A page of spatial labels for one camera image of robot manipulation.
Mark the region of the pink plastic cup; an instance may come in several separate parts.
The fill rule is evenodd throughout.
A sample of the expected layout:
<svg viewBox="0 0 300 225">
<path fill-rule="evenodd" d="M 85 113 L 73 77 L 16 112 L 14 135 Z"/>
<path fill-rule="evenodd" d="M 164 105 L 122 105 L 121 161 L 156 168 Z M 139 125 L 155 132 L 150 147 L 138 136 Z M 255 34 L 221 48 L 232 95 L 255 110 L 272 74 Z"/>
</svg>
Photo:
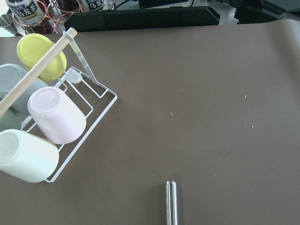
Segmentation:
<svg viewBox="0 0 300 225">
<path fill-rule="evenodd" d="M 27 108 L 46 138 L 55 144 L 78 139 L 86 128 L 86 118 L 61 89 L 44 87 L 29 98 Z"/>
</svg>

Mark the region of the white plastic cup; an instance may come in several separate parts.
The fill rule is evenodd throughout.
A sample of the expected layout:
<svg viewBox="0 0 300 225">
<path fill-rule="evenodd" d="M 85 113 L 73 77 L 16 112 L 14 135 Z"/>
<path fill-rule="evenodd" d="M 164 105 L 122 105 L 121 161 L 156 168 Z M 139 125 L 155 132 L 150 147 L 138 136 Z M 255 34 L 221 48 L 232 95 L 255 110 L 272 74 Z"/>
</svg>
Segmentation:
<svg viewBox="0 0 300 225">
<path fill-rule="evenodd" d="M 0 133 L 0 170 L 29 183 L 47 179 L 56 169 L 59 151 L 44 138 L 17 129 Z"/>
</svg>

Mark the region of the grey plastic cup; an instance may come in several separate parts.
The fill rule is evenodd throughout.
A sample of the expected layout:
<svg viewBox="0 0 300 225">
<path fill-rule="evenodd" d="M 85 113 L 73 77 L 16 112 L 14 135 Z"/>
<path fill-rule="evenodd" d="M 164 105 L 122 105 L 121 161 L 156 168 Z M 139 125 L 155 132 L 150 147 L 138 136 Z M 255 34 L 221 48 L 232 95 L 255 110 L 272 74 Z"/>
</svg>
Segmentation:
<svg viewBox="0 0 300 225">
<path fill-rule="evenodd" d="M 27 70 L 17 64 L 3 64 L 0 66 L 0 99 L 2 100 L 27 74 Z M 47 84 L 39 78 L 23 92 L 23 94 L 11 105 L 11 108 L 23 115 L 29 116 L 27 103 L 31 95 L 38 89 L 47 87 Z"/>
</svg>

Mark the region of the steel jigger cup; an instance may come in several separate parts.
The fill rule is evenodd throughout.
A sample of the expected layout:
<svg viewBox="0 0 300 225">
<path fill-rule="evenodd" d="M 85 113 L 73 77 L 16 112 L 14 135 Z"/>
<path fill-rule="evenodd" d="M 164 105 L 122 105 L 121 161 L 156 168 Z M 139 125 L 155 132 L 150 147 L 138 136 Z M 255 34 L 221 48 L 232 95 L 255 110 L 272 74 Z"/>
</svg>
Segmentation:
<svg viewBox="0 0 300 225">
<path fill-rule="evenodd" d="M 19 34 L 11 14 L 3 14 L 0 16 L 0 27 L 10 32 L 14 36 Z"/>
</svg>

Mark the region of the black monitor bar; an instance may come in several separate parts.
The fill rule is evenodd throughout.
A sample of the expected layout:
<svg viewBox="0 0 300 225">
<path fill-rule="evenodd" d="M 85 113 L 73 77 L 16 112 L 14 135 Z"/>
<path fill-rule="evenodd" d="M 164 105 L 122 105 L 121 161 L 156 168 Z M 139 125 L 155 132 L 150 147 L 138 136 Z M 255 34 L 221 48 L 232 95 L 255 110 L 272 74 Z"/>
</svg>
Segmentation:
<svg viewBox="0 0 300 225">
<path fill-rule="evenodd" d="M 78 32 L 219 25 L 212 7 L 170 7 L 77 13 L 64 23 Z"/>
</svg>

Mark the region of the tea bottle white label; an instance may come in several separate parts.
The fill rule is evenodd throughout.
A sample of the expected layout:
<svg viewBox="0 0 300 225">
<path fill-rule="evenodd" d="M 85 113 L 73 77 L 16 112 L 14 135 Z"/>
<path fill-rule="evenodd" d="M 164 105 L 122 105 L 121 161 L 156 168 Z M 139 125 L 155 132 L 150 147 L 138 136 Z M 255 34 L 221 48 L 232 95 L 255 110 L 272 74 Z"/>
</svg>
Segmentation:
<svg viewBox="0 0 300 225">
<path fill-rule="evenodd" d="M 9 9 L 24 25 L 35 26 L 44 18 L 44 13 L 36 0 L 6 0 Z"/>
</svg>

